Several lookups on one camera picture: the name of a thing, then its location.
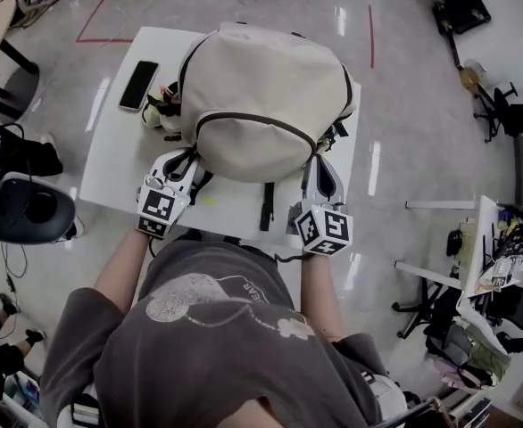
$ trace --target smartphone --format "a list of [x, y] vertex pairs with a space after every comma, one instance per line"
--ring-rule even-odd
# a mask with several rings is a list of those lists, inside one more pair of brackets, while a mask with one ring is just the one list
[[125, 88], [119, 106], [127, 110], [138, 111], [146, 97], [146, 91], [158, 70], [158, 63], [141, 61], [133, 71]]

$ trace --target backpack zipper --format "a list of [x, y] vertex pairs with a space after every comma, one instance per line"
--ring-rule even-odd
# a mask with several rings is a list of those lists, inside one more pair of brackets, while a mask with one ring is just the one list
[[198, 124], [196, 125], [196, 141], [198, 140], [198, 136], [200, 135], [200, 129], [206, 122], [210, 122], [211, 120], [216, 119], [228, 118], [251, 120], [252, 122], [260, 122], [262, 124], [272, 125], [274, 127], [281, 128], [305, 140], [307, 144], [311, 147], [311, 156], [315, 153], [315, 151], [317, 151], [317, 145], [313, 141], [313, 139], [309, 135], [306, 135], [304, 132], [302, 132], [299, 128], [295, 128], [289, 124], [286, 124], [285, 122], [282, 122], [281, 120], [266, 118], [263, 116], [258, 116], [256, 114], [246, 114], [245, 112], [215, 112], [213, 114], [209, 114], [204, 118], [201, 118], [200, 120], [198, 120]]

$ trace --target white box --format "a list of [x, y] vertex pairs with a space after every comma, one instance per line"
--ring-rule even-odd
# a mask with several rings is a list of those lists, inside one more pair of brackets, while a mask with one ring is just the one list
[[353, 218], [313, 204], [295, 221], [303, 250], [333, 255], [353, 243]]

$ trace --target person's foot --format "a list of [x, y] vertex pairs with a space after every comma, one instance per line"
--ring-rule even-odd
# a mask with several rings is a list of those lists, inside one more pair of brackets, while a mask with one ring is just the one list
[[54, 147], [57, 158], [59, 159], [59, 153], [57, 152], [57, 146], [55, 145], [55, 138], [51, 133], [44, 133], [39, 137], [39, 142], [41, 144], [50, 144]]
[[42, 342], [46, 338], [46, 334], [39, 330], [26, 330], [26, 335], [28, 336], [26, 341], [32, 347], [35, 343]]
[[0, 301], [2, 302], [2, 309], [8, 316], [17, 314], [20, 310], [15, 304], [13, 304], [12, 299], [5, 293], [0, 293]]

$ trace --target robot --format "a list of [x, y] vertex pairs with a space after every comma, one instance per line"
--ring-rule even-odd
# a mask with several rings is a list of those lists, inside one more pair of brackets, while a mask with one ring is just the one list
[[[161, 155], [137, 193], [137, 229], [163, 239], [186, 208], [194, 204], [200, 185], [200, 156], [194, 148]], [[341, 179], [321, 154], [306, 164], [300, 186], [302, 200], [290, 207], [286, 232], [299, 235], [303, 251], [334, 255], [353, 243], [353, 218], [345, 204]]]

